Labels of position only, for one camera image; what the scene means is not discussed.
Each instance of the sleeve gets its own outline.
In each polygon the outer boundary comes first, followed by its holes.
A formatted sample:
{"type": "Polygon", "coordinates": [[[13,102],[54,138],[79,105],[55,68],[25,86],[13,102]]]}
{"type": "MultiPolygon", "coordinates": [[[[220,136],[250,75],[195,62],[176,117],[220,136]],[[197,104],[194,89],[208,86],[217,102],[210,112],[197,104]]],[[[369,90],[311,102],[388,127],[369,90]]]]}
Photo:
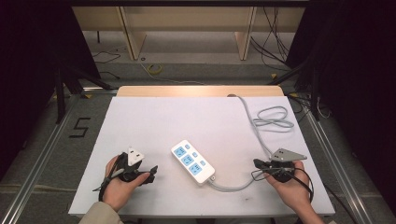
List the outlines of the sleeve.
{"type": "Polygon", "coordinates": [[[90,210],[81,219],[79,224],[122,224],[119,214],[110,205],[102,202],[94,203],[90,210]]]}

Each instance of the white table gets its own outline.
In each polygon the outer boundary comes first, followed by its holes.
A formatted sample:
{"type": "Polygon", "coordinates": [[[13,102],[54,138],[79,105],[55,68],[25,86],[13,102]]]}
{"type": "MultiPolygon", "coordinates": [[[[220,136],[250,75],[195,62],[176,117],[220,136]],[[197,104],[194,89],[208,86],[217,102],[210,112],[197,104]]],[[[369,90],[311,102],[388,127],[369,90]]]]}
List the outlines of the white table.
{"type": "MultiPolygon", "coordinates": [[[[301,130],[284,96],[245,97],[252,116],[259,109],[283,105],[295,126],[288,133],[261,132],[273,151],[283,147],[307,156],[305,170],[315,187],[312,202],[318,214],[334,214],[301,130]]],[[[256,168],[253,159],[268,161],[242,103],[231,97],[114,97],[81,179],[70,215],[82,217],[94,202],[108,161],[128,147],[145,154],[141,171],[158,165],[154,183],[139,187],[119,211],[132,217],[279,217],[292,216],[266,182],[254,182],[238,192],[199,187],[170,152],[189,140],[216,169],[216,183],[245,184],[256,168]]]]}

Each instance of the power strip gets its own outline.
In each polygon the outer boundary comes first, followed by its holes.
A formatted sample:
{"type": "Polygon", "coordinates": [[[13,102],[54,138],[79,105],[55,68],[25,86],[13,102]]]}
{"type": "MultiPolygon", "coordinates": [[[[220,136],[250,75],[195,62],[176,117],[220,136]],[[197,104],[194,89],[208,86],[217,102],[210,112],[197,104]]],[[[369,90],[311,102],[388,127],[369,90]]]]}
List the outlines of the power strip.
{"type": "Polygon", "coordinates": [[[213,166],[187,140],[172,147],[171,152],[199,186],[215,173],[213,166]]]}

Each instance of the person's left hand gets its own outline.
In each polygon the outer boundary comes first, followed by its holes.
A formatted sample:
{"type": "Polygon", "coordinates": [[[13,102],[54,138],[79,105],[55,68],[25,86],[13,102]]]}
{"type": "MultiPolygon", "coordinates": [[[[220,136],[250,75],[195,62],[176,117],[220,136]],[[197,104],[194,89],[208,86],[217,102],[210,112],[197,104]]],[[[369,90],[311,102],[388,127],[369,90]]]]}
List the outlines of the person's left hand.
{"type": "MultiPolygon", "coordinates": [[[[116,162],[117,157],[111,159],[111,161],[106,166],[106,175],[108,176],[114,162],[116,162]]],[[[103,202],[110,205],[114,211],[118,212],[131,197],[134,189],[143,184],[145,180],[149,177],[149,173],[144,173],[137,177],[134,181],[123,182],[118,177],[112,179],[108,184],[105,194],[103,195],[103,202]]]]}

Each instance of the hand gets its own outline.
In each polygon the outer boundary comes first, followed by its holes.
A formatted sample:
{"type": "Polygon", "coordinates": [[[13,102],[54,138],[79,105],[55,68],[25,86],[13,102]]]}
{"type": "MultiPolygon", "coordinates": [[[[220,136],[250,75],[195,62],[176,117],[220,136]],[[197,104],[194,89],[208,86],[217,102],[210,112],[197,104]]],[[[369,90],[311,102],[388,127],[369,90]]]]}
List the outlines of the hand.
{"type": "MultiPolygon", "coordinates": [[[[116,162],[117,157],[111,159],[111,161],[106,166],[106,176],[109,175],[114,162],[116,162]]],[[[145,180],[149,177],[149,173],[144,173],[137,177],[134,181],[123,182],[118,177],[112,179],[108,184],[105,194],[103,195],[103,202],[110,205],[114,211],[118,212],[131,197],[134,189],[143,184],[145,180]]]]}
{"type": "MultiPolygon", "coordinates": [[[[301,161],[294,161],[294,167],[304,169],[304,165],[301,161]]],[[[271,184],[283,203],[295,210],[298,206],[311,204],[309,202],[309,192],[304,188],[299,182],[294,179],[289,180],[286,183],[281,183],[274,179],[273,176],[264,174],[269,184],[271,184]]],[[[307,186],[309,186],[309,178],[301,170],[295,170],[294,176],[303,181],[307,186]]]]}

